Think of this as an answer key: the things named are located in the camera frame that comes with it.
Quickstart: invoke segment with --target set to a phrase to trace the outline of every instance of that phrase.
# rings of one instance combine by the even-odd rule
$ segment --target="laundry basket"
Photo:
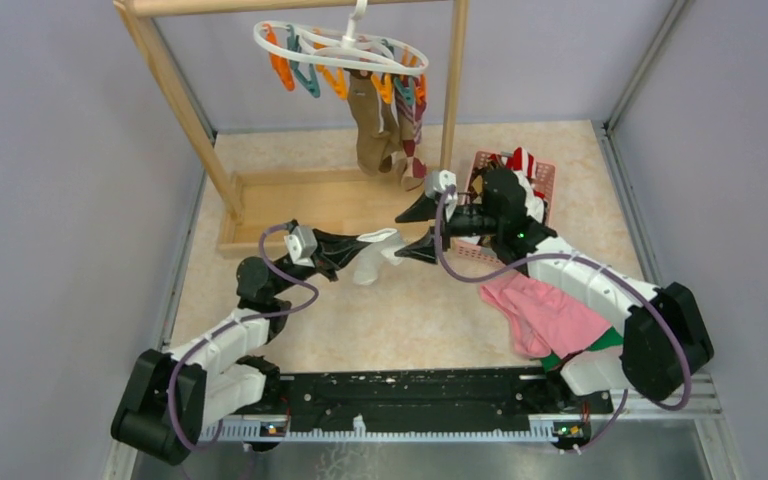
[[[460,176],[459,178],[466,178],[466,183],[460,185],[461,191],[466,191],[469,185],[473,181],[473,173],[476,169],[483,168],[494,157],[509,157],[506,153],[494,153],[488,151],[478,151],[475,154],[475,160],[472,163],[467,175]],[[543,218],[543,223],[550,225],[552,220],[552,194],[555,189],[555,164],[548,160],[536,160],[536,169],[533,178],[534,190],[544,195],[546,201],[546,215]],[[487,263],[493,266],[502,266],[502,262],[496,258],[496,254],[493,253],[488,247],[482,247],[475,245],[460,238],[452,239],[452,251],[456,255],[466,257],[471,260],[477,260],[479,262]]]

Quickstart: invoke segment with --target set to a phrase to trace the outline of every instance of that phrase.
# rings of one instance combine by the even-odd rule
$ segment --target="pink cloth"
[[[517,353],[564,358],[586,350],[611,328],[587,305],[548,283],[520,273],[491,280],[479,288],[481,299],[508,317]]]

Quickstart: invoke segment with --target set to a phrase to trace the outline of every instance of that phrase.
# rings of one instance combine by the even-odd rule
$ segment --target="clothes hanger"
[[[290,66],[294,65],[293,62],[296,62],[295,65],[303,62],[310,65],[367,70],[411,77],[418,77],[425,73],[428,68],[428,57],[418,49],[393,38],[366,34],[357,35],[355,33],[357,23],[366,13],[366,6],[367,0],[357,1],[355,10],[349,16],[345,32],[323,28],[317,29],[319,33],[315,33],[315,27],[307,25],[266,21],[259,22],[254,26],[254,40],[267,52],[287,59]],[[295,44],[293,46],[297,46],[297,48],[284,48],[277,43],[270,42],[264,36],[265,34],[268,35],[270,29],[282,29],[288,32],[292,30],[291,38],[294,38]],[[417,64],[415,66],[402,65],[393,58],[393,53],[384,47],[383,41],[395,48],[410,51],[418,59]],[[316,48],[314,43],[322,45],[322,48]]]

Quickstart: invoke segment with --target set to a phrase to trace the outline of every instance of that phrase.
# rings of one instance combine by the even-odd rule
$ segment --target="wooden base frame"
[[[428,1],[443,0],[369,0],[369,3]],[[454,5],[439,163],[445,169],[450,168],[452,159],[469,10],[469,0],[450,1]],[[392,179],[369,178],[359,170],[284,170],[229,175],[213,150],[184,82],[152,21],[153,17],[172,15],[352,6],[354,0],[114,0],[113,4],[222,197],[226,215],[220,228],[218,250],[224,256],[251,254],[264,228],[291,218],[338,234],[394,226],[395,215],[416,199],[417,191],[403,192]],[[420,236],[426,228],[425,225],[407,229],[400,226],[408,239]]]

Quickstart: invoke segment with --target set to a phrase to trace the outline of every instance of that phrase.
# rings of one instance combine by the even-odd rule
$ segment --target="brown sock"
[[[401,149],[393,111],[379,98],[368,72],[350,74],[347,100],[358,127],[358,167],[367,175],[389,171],[390,156]]]

